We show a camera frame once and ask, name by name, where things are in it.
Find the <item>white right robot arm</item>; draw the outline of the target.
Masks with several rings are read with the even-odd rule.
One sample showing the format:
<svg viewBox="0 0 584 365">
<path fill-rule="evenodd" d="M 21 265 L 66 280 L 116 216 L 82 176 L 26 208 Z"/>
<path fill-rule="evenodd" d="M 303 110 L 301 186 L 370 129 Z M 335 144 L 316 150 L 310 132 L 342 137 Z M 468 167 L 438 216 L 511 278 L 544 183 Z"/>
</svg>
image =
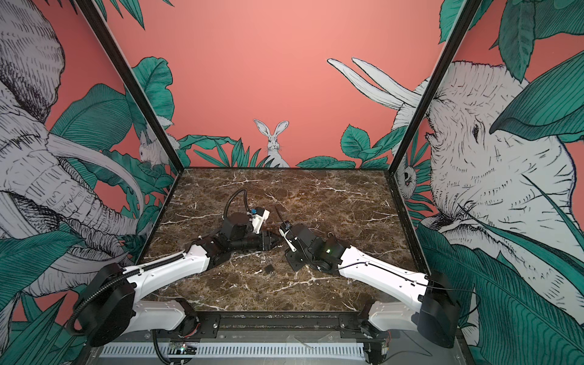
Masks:
<svg viewBox="0 0 584 365">
<path fill-rule="evenodd" d="M 366 310 L 366 321 L 375 329 L 417 330 L 435 345 L 454 346 L 461 305 L 456 289 L 443 273 L 428 275 L 401 269 L 333 235 L 318 237 L 303 224 L 286 221 L 279 232 L 288 245 L 286 259 L 296 272 L 308 266 L 327 275 L 360 281 L 397 299 L 393 304 L 377 301 Z"/>
</svg>

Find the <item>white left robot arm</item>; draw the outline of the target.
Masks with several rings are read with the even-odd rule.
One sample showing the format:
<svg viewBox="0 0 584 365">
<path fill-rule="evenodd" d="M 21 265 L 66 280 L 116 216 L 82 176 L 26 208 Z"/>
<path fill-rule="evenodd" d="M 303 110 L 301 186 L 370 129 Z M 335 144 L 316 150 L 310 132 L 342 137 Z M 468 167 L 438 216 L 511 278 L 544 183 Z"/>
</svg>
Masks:
<svg viewBox="0 0 584 365">
<path fill-rule="evenodd" d="M 104 266 L 82 291 L 65 325 L 70 335 L 84 336 L 100 347 L 118 337 L 145 330 L 165 330 L 181 338 L 199 332 L 201 321 L 184 298 L 167 302 L 145 297 L 189 276 L 208 272 L 236 251 L 269 251 L 279 237 L 262 229 L 269 211 L 254 208 L 226 217 L 220 228 L 199 237 L 181 252 L 137 266 Z"/>
</svg>

